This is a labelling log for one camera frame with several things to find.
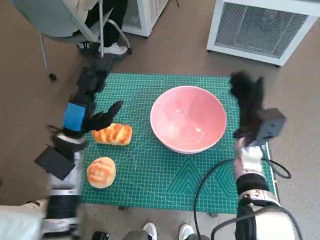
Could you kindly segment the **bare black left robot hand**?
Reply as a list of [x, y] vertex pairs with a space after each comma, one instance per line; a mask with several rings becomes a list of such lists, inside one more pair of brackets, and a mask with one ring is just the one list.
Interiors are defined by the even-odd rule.
[[90, 131], [99, 131], [113, 123], [123, 105], [122, 100], [113, 103], [106, 112], [96, 111], [96, 94], [105, 87], [107, 72], [84, 67], [77, 80], [77, 90], [67, 104], [62, 131], [72, 138], [81, 138]]

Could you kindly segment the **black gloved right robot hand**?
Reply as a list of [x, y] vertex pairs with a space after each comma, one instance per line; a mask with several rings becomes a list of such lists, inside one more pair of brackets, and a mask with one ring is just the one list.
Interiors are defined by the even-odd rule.
[[254, 80], [246, 71], [233, 72], [230, 75], [231, 94], [237, 99], [239, 107], [239, 128], [233, 133], [236, 139], [247, 137], [249, 123], [254, 113], [262, 109], [264, 100], [264, 78]]

